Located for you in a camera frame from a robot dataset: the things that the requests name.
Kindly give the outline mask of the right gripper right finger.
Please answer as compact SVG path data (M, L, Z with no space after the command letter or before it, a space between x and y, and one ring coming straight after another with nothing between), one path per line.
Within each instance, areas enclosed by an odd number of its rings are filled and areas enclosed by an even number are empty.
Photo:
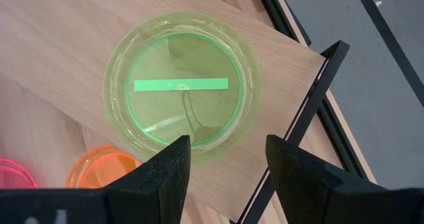
M388 190L276 135L266 159L289 224L424 224L424 188Z

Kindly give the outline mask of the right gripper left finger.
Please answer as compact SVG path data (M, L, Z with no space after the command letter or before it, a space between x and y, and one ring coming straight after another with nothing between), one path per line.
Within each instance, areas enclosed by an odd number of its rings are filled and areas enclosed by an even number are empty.
M178 224L190 166L183 135L103 188L0 190L0 224Z

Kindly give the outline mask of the orange transparent plastic plate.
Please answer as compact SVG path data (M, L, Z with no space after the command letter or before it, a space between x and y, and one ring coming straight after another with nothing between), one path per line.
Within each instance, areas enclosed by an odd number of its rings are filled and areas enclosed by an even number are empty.
M102 188L138 168L142 163L112 144L86 152L72 167L67 188Z

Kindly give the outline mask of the pink transparent plastic plate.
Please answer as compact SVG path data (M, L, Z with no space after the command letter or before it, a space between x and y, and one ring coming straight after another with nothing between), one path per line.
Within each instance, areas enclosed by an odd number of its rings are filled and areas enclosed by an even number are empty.
M30 173L14 160L0 158L0 189L36 188Z

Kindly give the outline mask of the green transparent plastic plate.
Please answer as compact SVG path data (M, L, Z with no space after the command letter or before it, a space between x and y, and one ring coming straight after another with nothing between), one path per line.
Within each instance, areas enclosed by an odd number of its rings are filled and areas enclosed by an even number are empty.
M132 29L103 79L105 112L121 148L148 160L188 136L194 163L218 159L251 130L261 73L248 42L215 17L177 12Z

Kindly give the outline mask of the wooden tray board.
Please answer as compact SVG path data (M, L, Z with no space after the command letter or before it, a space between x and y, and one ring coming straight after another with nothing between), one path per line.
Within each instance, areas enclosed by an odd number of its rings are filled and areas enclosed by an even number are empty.
M199 11L231 25L252 48L262 101L252 130L224 157L193 166L188 191L238 219L267 163L265 140L284 135L324 57L221 0L0 0L0 72L115 142L103 108L107 62L136 25Z

